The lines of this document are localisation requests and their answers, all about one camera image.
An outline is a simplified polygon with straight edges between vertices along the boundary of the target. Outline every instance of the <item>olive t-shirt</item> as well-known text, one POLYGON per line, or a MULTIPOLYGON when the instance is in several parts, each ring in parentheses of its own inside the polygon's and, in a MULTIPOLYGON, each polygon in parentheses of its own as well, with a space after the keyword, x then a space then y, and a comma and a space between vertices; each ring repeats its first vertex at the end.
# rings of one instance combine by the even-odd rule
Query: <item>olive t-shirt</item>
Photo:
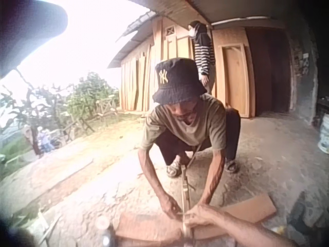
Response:
POLYGON ((158 105, 147 116, 140 147, 148 150, 166 129, 190 146, 198 146, 207 137, 213 149, 225 149, 226 113, 223 104, 209 94, 200 96, 197 116, 190 125, 176 119, 164 105, 158 105))

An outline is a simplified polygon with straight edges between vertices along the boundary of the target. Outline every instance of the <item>ny logo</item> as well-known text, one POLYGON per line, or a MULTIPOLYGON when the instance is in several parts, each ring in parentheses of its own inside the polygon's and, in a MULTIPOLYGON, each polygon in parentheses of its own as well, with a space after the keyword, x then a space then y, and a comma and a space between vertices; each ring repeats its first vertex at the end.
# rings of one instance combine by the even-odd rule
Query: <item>ny logo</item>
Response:
POLYGON ((167 71, 165 69, 160 70, 159 76, 160 76, 160 84, 168 83, 167 71))

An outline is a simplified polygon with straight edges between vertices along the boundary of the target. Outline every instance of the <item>sandal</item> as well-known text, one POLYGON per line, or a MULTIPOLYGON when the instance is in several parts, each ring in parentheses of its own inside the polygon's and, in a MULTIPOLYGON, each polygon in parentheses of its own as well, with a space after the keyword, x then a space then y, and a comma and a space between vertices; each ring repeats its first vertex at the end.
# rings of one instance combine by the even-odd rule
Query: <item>sandal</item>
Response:
POLYGON ((236 173, 238 170, 239 166, 237 165, 235 160, 225 162, 225 171, 227 171, 229 174, 236 173))
POLYGON ((167 176, 176 178, 181 174, 181 168, 178 161, 174 161, 170 166, 167 166, 167 176))

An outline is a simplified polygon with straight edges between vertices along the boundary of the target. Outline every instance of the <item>face mask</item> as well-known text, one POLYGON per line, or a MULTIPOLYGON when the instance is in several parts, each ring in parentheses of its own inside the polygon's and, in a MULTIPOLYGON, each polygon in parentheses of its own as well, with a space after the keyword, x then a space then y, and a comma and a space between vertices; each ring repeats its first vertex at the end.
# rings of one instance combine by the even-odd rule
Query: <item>face mask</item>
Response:
POLYGON ((195 36, 195 29, 194 29, 194 28, 191 28, 191 29, 189 30, 189 36, 190 36, 190 37, 194 37, 194 36, 195 36))

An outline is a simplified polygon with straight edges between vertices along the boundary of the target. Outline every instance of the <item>sky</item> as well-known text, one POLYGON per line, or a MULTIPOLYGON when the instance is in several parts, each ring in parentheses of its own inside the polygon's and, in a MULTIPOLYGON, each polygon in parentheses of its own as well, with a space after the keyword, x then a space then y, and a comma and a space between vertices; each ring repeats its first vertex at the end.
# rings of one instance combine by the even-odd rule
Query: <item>sky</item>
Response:
MULTIPOLYGON (((77 83, 88 72, 97 72, 109 85, 119 87, 121 70, 107 69, 118 48, 132 35, 115 41, 127 26, 148 11, 127 0, 49 0, 62 6, 68 15, 68 26, 30 54, 18 69, 33 86, 77 83)), ((16 71, 0 81, 13 97, 24 99, 26 85, 16 71)))

